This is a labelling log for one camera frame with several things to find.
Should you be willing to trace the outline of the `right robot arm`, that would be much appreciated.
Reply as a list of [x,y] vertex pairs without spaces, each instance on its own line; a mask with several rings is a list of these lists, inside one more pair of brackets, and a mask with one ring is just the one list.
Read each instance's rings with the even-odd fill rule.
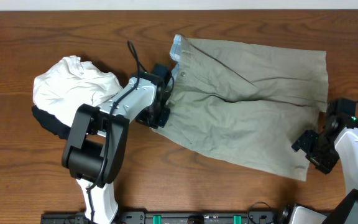
[[325,215],[302,205],[290,205],[278,223],[358,223],[358,118],[354,113],[328,114],[321,133],[305,131],[292,149],[304,151],[306,158],[324,174],[330,173],[340,161],[346,197]]

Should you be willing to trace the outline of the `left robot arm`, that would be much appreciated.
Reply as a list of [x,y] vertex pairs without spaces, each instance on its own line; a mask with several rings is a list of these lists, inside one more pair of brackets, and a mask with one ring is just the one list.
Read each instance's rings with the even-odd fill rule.
[[114,180],[124,160],[129,125],[137,121],[153,129],[164,127],[173,85],[170,71],[141,72],[110,100],[77,109],[62,166],[81,187],[90,223],[113,222],[118,211]]

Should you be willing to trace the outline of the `khaki green shorts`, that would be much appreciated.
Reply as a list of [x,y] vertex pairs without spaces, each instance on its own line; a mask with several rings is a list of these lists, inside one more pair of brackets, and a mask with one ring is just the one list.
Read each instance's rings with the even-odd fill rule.
[[326,52],[176,35],[170,116],[157,132],[213,159],[304,181],[292,144],[326,111]]

